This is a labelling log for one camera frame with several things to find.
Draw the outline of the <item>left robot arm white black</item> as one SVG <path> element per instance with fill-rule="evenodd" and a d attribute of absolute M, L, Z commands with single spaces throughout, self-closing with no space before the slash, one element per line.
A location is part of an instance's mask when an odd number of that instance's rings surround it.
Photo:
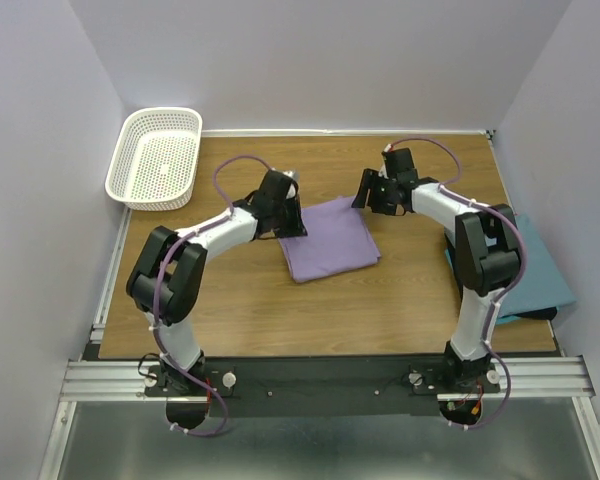
<path fill-rule="evenodd" d="M 159 226 L 147 238 L 126 293 L 146 315 L 162 362 L 185 388 L 209 388 L 191 321 L 207 263 L 267 234 L 307 234 L 294 171 L 269 169 L 256 190 L 219 215 L 178 230 Z"/>

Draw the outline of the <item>purple t shirt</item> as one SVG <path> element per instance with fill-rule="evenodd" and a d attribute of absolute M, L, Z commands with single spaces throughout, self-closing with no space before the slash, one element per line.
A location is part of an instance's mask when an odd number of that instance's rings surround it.
<path fill-rule="evenodd" d="M 291 278 L 305 283 L 376 265 L 381 253 L 353 197 L 306 207 L 307 235 L 279 240 Z"/>

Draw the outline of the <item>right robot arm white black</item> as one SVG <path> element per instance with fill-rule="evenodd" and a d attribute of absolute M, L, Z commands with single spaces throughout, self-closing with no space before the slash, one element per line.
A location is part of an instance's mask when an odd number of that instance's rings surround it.
<path fill-rule="evenodd" d="M 526 269 L 524 241 L 508 205 L 489 206 L 421 177 L 408 148 L 389 144 L 382 156 L 380 170 L 363 171 L 351 206 L 387 216 L 399 211 L 424 215 L 452 234 L 462 299 L 438 378 L 447 388 L 465 386 L 490 369 L 491 338 L 502 302 Z"/>

